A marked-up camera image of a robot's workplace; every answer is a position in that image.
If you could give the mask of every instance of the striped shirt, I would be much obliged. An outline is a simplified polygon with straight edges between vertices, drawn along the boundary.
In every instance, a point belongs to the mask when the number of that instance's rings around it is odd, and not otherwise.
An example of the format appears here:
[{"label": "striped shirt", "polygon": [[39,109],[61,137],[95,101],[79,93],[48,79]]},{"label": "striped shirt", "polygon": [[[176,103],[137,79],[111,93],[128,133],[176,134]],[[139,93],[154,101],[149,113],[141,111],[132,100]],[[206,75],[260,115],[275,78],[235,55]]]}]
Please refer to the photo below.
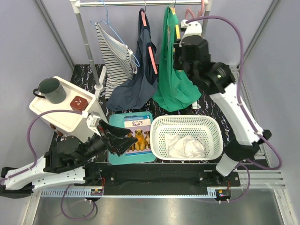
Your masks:
[{"label": "striped shirt", "polygon": [[133,52],[110,35],[108,35],[99,23],[96,23],[98,42],[103,60],[106,66],[105,98],[109,99],[113,90],[123,84],[127,79],[132,80],[137,73],[137,67],[133,63]]}]

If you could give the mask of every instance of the gray wall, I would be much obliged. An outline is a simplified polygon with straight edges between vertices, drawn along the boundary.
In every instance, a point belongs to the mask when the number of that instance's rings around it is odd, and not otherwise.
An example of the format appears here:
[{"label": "gray wall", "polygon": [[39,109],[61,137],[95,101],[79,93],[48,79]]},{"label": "gray wall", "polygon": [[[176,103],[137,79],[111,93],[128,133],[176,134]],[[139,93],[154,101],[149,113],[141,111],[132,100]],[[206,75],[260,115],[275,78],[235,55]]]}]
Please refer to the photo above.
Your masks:
[{"label": "gray wall", "polygon": [[[26,142],[35,116],[29,110],[32,89],[55,75],[69,80],[71,69],[32,0],[2,2],[0,31],[0,168],[21,167],[33,161]],[[42,121],[33,127],[31,140],[39,157],[52,135]],[[1,224],[20,224],[28,200],[0,197]]]},{"label": "gray wall", "polygon": [[281,1],[246,61],[245,79],[259,123],[272,131],[271,143],[282,156],[281,172],[300,222],[299,9],[298,0]]},{"label": "gray wall", "polygon": [[[85,53],[81,34],[69,0],[43,0],[43,2],[74,63],[88,64],[89,61]],[[224,16],[234,22],[243,35],[246,48],[271,2],[271,0],[214,0],[211,15]],[[157,62],[159,62],[162,42],[165,7],[146,7],[146,14],[151,27],[152,42],[157,47]],[[201,8],[201,6],[195,5],[191,7],[193,7],[194,12]],[[134,52],[136,50],[137,18],[140,8],[140,6],[108,8],[112,27]],[[184,19],[186,8],[188,6],[176,6],[176,12],[180,20]],[[90,20],[96,22],[106,21],[105,8],[84,7],[81,9],[81,12],[95,62],[103,63],[96,31],[91,26]],[[113,37],[116,37],[108,27],[105,30]],[[210,53],[214,61],[222,61],[229,64],[237,64],[239,62],[238,39],[230,26],[221,21],[209,21],[206,38],[210,43]]]}]

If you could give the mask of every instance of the laundry basket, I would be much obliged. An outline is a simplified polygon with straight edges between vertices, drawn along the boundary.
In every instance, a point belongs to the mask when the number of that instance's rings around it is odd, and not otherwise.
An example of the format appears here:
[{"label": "laundry basket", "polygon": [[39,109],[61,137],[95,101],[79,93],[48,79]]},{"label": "laundry basket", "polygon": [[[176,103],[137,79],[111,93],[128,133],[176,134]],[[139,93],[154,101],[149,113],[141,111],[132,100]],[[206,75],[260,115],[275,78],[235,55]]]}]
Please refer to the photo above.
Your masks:
[{"label": "laundry basket", "polygon": [[[205,143],[204,158],[168,157],[165,134],[178,134],[181,138],[192,135]],[[199,161],[218,158],[223,151],[223,139],[218,123],[209,116],[176,115],[160,116],[151,124],[150,145],[153,154],[162,160]]]}]

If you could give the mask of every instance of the pink hanger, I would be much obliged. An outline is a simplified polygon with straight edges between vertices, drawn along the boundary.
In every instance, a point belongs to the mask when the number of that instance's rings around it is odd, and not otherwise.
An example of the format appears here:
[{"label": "pink hanger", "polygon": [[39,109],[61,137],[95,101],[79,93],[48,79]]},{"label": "pink hanger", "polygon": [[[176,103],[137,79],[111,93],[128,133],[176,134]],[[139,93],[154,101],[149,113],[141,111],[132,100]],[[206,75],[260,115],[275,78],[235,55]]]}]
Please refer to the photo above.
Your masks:
[{"label": "pink hanger", "polygon": [[[146,27],[147,23],[146,23],[145,13],[142,11],[141,15],[142,15],[142,23],[143,23],[144,27]],[[152,48],[150,46],[148,47],[148,51],[149,51],[149,55],[150,55],[150,58],[151,58],[154,73],[158,74],[158,70],[156,69],[156,64],[155,64],[155,61],[154,61],[153,51],[152,51]]]},{"label": "pink hanger", "polygon": [[[198,11],[197,17],[202,16],[202,14],[204,12],[204,8],[205,8],[204,0],[201,0],[201,5],[202,5],[201,10]],[[195,14],[192,12],[192,10],[190,8],[186,9],[186,13],[185,13],[186,20],[188,20],[188,14],[190,14],[192,16],[192,18],[195,18]]]}]

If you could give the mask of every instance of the red box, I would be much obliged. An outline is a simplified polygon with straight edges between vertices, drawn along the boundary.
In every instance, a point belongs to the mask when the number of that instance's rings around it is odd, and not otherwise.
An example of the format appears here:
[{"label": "red box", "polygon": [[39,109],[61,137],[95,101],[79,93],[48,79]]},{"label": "red box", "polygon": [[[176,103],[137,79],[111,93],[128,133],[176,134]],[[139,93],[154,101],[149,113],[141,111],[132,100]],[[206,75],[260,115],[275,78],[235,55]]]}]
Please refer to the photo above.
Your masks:
[{"label": "red box", "polygon": [[80,96],[75,96],[75,98],[70,103],[71,108],[76,112],[82,112],[86,109],[86,107],[88,107],[88,105],[88,100]]}]

